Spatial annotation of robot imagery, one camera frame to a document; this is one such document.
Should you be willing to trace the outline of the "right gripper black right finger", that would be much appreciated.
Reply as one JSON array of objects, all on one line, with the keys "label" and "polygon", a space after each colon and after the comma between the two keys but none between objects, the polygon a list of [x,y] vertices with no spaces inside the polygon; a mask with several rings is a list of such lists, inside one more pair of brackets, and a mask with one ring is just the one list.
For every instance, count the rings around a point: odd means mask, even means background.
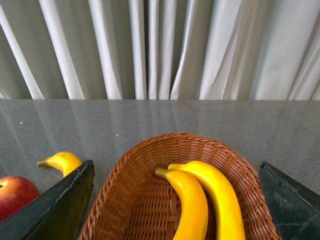
[{"label": "right gripper black right finger", "polygon": [[320,196],[264,161],[258,177],[276,230],[283,240],[320,238]]}]

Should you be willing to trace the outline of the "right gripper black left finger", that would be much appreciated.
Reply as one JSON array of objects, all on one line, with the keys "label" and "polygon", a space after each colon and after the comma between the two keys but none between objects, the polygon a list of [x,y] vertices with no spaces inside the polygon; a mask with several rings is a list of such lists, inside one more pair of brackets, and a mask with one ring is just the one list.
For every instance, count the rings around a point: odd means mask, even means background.
[{"label": "right gripper black left finger", "polygon": [[75,240],[92,190],[95,168],[87,160],[0,223],[2,240]]}]

